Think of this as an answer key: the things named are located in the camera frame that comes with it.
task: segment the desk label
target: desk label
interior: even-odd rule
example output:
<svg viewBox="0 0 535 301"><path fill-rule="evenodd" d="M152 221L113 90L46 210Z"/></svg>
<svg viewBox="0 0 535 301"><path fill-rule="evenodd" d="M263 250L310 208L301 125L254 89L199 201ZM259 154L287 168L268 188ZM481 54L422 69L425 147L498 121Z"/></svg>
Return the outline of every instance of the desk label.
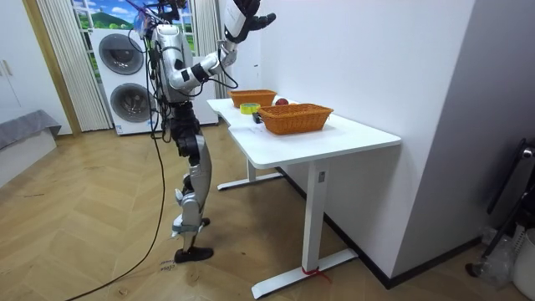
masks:
<svg viewBox="0 0 535 301"><path fill-rule="evenodd" d="M323 183L323 182L325 182L325 171L321 171L318 177L318 183Z"/></svg>

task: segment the white desk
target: white desk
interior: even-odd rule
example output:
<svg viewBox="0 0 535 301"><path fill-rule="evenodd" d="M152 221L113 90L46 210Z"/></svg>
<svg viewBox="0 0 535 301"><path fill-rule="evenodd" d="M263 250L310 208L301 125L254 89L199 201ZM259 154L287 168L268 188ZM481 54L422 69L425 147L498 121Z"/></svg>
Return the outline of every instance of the white desk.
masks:
<svg viewBox="0 0 535 301"><path fill-rule="evenodd" d="M329 158L398 145L400 137L331 114L321 131L275 135L264 124L255 124L250 115L242 115L231 99L208 100L211 108L228 124L228 131L247 158L247 179L222 184L218 188L242 186L256 181L280 177L279 173L255 177L254 168L266 169L308 162L307 205L303 240L302 267L310 272L344 263L357 254L351 249L319 259L319 242L324 218L324 204L329 179ZM301 268L282 273L252 287L254 298L309 277Z"/></svg>

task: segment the washing machine door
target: washing machine door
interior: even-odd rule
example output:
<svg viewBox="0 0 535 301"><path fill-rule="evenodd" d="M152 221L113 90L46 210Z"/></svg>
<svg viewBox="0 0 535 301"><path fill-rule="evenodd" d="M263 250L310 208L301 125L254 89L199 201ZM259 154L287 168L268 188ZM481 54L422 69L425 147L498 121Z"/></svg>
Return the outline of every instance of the washing machine door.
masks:
<svg viewBox="0 0 535 301"><path fill-rule="evenodd" d="M143 122L150 119L147 89L139 84L122 84L115 88L110 97L112 110L123 120L129 122ZM150 107L156 104L150 96Z"/></svg>
<svg viewBox="0 0 535 301"><path fill-rule="evenodd" d="M142 49L134 40L120 33L102 39L99 45L100 58L117 74L130 75L143 67Z"/></svg>

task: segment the orange basket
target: orange basket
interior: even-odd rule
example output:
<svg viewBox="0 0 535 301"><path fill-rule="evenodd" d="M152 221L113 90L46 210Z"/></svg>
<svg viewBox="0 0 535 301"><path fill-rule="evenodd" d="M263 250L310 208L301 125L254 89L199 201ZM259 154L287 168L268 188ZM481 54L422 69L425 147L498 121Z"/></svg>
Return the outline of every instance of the orange basket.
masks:
<svg viewBox="0 0 535 301"><path fill-rule="evenodd" d="M259 90L242 90L228 91L234 102L235 108L240 108L241 104L259 104L260 106L271 106L277 92L259 89Z"/></svg>
<svg viewBox="0 0 535 301"><path fill-rule="evenodd" d="M277 135L321 130L333 111L312 104L275 105L258 109L266 129Z"/></svg>

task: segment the curtain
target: curtain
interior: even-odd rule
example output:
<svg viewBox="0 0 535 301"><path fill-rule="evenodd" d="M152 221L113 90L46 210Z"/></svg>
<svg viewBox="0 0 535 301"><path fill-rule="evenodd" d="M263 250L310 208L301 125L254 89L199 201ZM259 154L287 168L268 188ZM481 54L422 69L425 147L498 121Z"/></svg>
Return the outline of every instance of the curtain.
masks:
<svg viewBox="0 0 535 301"><path fill-rule="evenodd" d="M112 127L69 0L37 0L82 131Z"/></svg>
<svg viewBox="0 0 535 301"><path fill-rule="evenodd" d="M219 7L217 0L190 0L191 21L199 56L206 56L217 51L217 41L222 40ZM216 79L226 83L225 75L216 75ZM227 88L216 84L216 97L227 98Z"/></svg>

